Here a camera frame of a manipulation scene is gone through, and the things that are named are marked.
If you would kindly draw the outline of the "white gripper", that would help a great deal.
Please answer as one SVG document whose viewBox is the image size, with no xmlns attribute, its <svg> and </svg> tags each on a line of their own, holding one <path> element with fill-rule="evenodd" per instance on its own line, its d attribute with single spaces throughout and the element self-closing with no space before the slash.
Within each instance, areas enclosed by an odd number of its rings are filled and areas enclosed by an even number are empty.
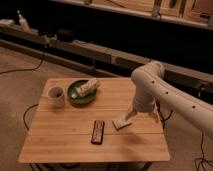
<svg viewBox="0 0 213 171">
<path fill-rule="evenodd" d="M 125 116 L 125 120 L 129 120 L 135 116 L 137 112 L 148 113 L 156 123 L 159 122 L 158 115 L 155 112 L 151 112 L 154 109 L 155 100 L 154 97 L 144 90 L 136 89 L 135 96 L 133 98 L 133 108 Z"/>
</svg>

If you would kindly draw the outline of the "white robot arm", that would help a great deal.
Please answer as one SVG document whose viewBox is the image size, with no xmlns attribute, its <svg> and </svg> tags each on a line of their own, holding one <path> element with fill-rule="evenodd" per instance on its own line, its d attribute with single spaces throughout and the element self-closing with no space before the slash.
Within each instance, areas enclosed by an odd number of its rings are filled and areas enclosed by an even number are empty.
<svg viewBox="0 0 213 171">
<path fill-rule="evenodd" d="M 132 72 L 131 80 L 136 92 L 125 119 L 129 120 L 137 112 L 151 112 L 154 100 L 158 99 L 213 139 L 213 105 L 166 83 L 164 74 L 164 65 L 158 61 L 149 62 Z"/>
</svg>

